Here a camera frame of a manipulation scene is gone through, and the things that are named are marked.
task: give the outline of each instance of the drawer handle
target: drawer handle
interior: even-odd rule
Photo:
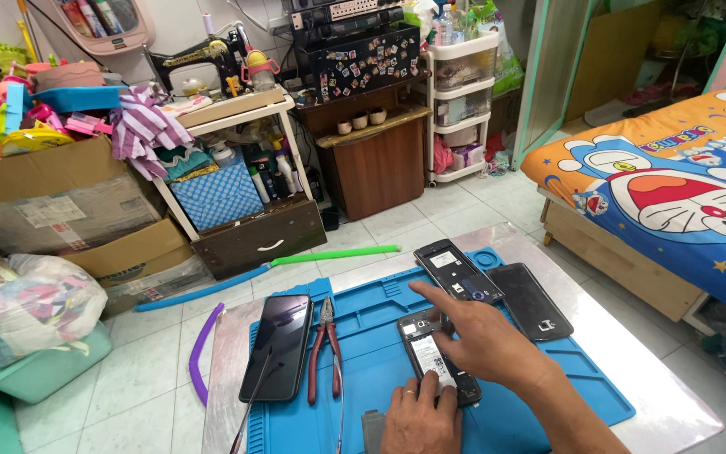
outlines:
[[[270,251],[273,248],[279,246],[281,243],[284,243],[284,242],[285,242],[285,240],[279,240],[279,241],[276,242],[275,245],[272,245],[270,247],[257,247],[257,251]]]

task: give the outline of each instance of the hand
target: hand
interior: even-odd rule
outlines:
[[[459,369],[482,380],[506,386],[515,393],[533,389],[559,369],[497,309],[479,301],[459,301],[424,282],[411,282],[411,290],[445,313],[459,340],[441,331],[436,345]]]
[[[439,405],[433,406],[439,389],[436,372],[424,374],[418,396],[416,385],[417,379],[409,378],[405,387],[397,386],[391,394],[380,454],[460,454],[458,392],[445,386]]]

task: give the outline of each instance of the bed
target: bed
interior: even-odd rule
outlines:
[[[546,230],[664,314],[726,303],[726,90],[540,147],[521,170],[550,199]]]

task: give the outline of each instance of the striped towel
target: striped towel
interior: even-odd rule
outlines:
[[[163,101],[149,87],[129,87],[127,95],[119,96],[119,103],[122,108],[110,112],[114,158],[128,160],[147,180],[165,178],[167,170],[153,149],[189,148],[195,140],[175,118],[159,109]]]

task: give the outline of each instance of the sewing machine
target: sewing machine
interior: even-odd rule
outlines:
[[[198,63],[211,63],[217,68],[218,78],[220,79],[220,90],[226,98],[232,97],[229,89],[227,77],[237,76],[237,92],[242,95],[245,92],[245,84],[239,80],[240,68],[237,64],[237,58],[234,52],[238,52],[240,57],[247,57],[248,38],[241,22],[234,24],[235,31],[228,33],[228,39],[220,38],[214,34],[213,29],[207,27],[209,37],[201,43],[187,48],[175,55],[163,55],[152,53],[145,45],[145,59],[150,65],[155,75],[156,82],[161,83],[167,91],[167,94],[173,91],[173,84],[169,79],[170,73],[174,69],[184,66],[196,65]]]

